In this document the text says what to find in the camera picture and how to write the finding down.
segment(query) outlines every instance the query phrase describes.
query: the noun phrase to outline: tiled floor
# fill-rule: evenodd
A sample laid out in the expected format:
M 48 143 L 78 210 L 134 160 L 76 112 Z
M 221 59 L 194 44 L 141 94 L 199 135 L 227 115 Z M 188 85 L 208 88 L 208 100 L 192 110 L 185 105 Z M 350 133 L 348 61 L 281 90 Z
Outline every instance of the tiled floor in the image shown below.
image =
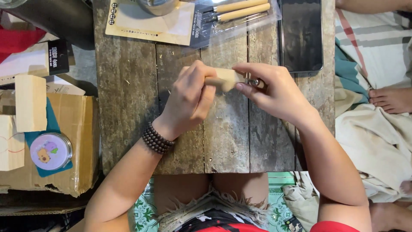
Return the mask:
M 294 178 L 289 172 L 269 173 L 269 203 L 272 206 L 269 232 L 289 232 L 284 221 L 290 219 L 292 213 L 283 201 L 281 187 L 294 184 Z M 135 232 L 157 232 L 156 221 L 152 219 L 154 212 L 156 207 L 153 198 L 153 179 L 150 179 L 145 191 L 134 205 Z

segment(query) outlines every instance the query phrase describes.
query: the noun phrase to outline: wooden table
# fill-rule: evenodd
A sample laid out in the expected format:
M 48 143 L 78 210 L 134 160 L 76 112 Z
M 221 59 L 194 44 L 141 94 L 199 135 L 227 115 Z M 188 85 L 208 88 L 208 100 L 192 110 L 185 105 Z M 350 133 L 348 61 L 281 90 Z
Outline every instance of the wooden table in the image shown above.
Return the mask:
M 276 24 L 182 55 L 176 45 L 106 35 L 109 2 L 93 2 L 104 174 L 162 112 L 183 66 L 196 59 L 217 68 L 247 61 L 278 64 Z M 334 132 L 335 1 L 322 0 L 322 8 L 323 69 L 310 78 L 295 75 L 295 81 Z M 162 159 L 154 174 L 302 170 L 299 141 L 293 125 L 268 115 L 233 90 L 216 95 L 203 124 L 179 138 L 174 153 Z

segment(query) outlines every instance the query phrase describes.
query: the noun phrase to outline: phone screen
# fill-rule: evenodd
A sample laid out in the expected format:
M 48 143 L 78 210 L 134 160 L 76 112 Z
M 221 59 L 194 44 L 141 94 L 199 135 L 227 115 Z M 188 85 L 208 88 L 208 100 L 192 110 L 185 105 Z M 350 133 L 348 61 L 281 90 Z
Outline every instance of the phone screen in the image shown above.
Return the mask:
M 323 67 L 321 0 L 280 0 L 280 65 L 291 73 Z

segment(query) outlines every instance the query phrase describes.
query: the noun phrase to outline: round tin container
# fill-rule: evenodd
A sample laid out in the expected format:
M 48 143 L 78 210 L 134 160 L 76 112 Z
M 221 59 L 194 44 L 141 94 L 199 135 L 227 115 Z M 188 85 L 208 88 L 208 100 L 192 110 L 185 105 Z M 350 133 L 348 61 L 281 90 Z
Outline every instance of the round tin container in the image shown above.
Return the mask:
M 34 164 L 44 170 L 56 170 L 70 162 L 73 155 L 70 140 L 58 133 L 39 135 L 30 146 Z

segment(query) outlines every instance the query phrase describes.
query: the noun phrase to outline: beaded bracelet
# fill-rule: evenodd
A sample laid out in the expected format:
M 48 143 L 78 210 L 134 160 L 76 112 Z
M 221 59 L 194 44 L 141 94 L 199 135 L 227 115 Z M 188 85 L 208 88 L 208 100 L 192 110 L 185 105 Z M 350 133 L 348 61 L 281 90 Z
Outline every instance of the beaded bracelet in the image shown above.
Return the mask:
M 153 151 L 159 154 L 166 154 L 175 142 L 163 138 L 152 126 L 152 123 L 143 131 L 143 141 Z

